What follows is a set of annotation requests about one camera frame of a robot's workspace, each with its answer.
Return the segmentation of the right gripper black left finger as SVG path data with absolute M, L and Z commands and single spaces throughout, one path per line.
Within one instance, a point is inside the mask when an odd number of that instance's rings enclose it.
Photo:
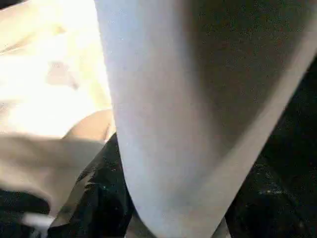
M 122 238 L 134 211 L 114 134 L 78 177 L 50 238 Z

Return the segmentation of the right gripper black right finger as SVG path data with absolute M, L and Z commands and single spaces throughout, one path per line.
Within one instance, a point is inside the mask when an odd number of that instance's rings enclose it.
M 315 238 L 316 166 L 259 156 L 225 218 L 233 238 Z

